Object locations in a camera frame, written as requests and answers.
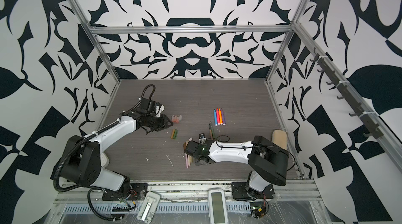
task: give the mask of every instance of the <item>gray wood surface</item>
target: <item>gray wood surface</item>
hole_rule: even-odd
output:
[[[214,122],[214,108],[223,108],[226,126],[215,127],[215,134],[228,135],[230,142],[253,140],[254,135],[271,139],[280,129],[267,88],[262,79],[239,80],[140,80],[124,79],[117,91],[104,125],[112,123],[119,113],[134,106],[145,86],[154,84],[152,100],[165,106],[169,118],[182,115],[182,122],[160,132],[139,129],[124,136],[106,150],[107,167],[132,180],[223,180],[247,179],[247,164],[221,162],[186,169],[183,143],[199,133],[209,136],[208,123]],[[173,129],[177,139],[171,139]],[[297,178],[293,170],[288,178]]]

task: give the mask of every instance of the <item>purple marker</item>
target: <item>purple marker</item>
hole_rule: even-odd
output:
[[[224,111],[223,111],[223,109],[221,108],[221,114],[222,114],[222,121],[223,121],[223,123],[224,123],[224,126],[226,125],[226,121],[225,121],[225,114],[224,114]]]

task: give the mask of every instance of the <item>wall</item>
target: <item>wall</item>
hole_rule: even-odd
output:
[[[95,130],[115,86],[65,0],[0,0],[0,211],[33,223],[66,141]]]
[[[78,0],[93,26],[289,24],[300,0]],[[265,77],[283,33],[102,35],[121,78]]]
[[[401,139],[401,0],[311,0],[302,26]],[[294,36],[271,84],[335,223],[402,222],[402,175]]]

